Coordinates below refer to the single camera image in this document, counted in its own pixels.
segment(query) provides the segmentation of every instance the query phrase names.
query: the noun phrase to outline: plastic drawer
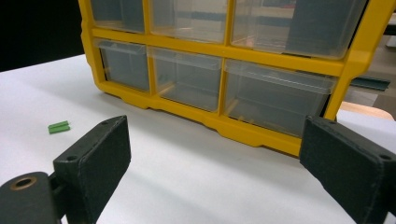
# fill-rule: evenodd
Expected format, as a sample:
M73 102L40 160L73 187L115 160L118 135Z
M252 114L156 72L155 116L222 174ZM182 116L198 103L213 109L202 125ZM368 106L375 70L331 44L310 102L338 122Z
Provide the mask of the plastic drawer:
M236 0L233 45L343 58L367 0Z
M151 32L221 43L228 0L151 0Z
M95 25L113 30L143 33L142 0L91 0Z
M216 111L221 58L170 49L148 48L154 59L156 92L161 97Z
M140 91L149 91L149 73L144 45L96 39L106 79Z
M225 111L277 132L301 136L307 115L319 115L334 80L255 63L227 60Z

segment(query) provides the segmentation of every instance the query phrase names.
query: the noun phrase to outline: yellow storage organizer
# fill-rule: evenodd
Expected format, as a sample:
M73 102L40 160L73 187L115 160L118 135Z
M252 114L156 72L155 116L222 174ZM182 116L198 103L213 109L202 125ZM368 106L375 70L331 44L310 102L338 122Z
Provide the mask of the yellow storage organizer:
M78 0L96 86L298 156L306 115L335 119L395 0Z

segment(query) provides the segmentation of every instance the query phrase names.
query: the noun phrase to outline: white table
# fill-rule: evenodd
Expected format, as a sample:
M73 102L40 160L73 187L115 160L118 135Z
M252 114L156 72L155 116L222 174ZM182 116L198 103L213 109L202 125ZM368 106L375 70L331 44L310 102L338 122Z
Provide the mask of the white table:
M97 123L128 116L132 162L98 223L353 223L297 159L127 105L94 86L84 55L0 73L0 115L0 184L51 174ZM69 132L48 133L66 119ZM394 121L346 111L338 120L394 147Z

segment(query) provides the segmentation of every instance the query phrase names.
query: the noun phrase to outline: green plastic piece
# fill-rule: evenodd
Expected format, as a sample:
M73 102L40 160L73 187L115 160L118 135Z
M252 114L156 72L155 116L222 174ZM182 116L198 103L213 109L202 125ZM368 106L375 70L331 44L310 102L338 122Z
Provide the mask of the green plastic piece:
M70 127L69 125L63 125L55 128L50 128L49 133L61 133L61 132L66 132L69 131Z
M61 133L69 130L70 127L67 120L49 125L49 133Z
M69 125L69 122L67 120L59 122L59 123L51 124L51 125L49 125L49 129L61 127L61 126L65 126L65 125Z

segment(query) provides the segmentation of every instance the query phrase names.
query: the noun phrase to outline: yellow plastic frame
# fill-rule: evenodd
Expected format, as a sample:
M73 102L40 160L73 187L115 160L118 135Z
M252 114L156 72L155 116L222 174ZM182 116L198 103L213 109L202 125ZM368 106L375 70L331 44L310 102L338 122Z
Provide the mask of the yellow plastic frame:
M106 38L131 42L146 46L183 50L225 58L260 63L269 66L292 70L302 70L338 77L337 82L324 114L325 119L335 119L344 99L350 81L364 73L373 58L376 46L383 35L389 18L396 6L395 0L369 0L364 11L358 31L346 56L338 61L319 58L303 58L290 55L274 54L253 49L240 49L230 44L233 29L233 7L235 0L229 0L224 42L222 44L200 43L173 37L152 35L150 33L150 0L143 1L145 33L132 34L113 31L94 26L90 0L78 0L82 16L81 39L88 64L92 68L94 83L104 92L119 96L125 103L141 108L154 108L168 111L181 117L203 123L215 129L224 137L244 144L259 147L266 146L284 153L298 156L301 138L261 128L244 121L230 119L223 115L226 76L221 72L219 89L219 108L216 112L207 112L192 106L179 104L161 98L155 92L153 61L148 58L149 92L137 91L120 84L106 81L105 71L99 48L93 40Z

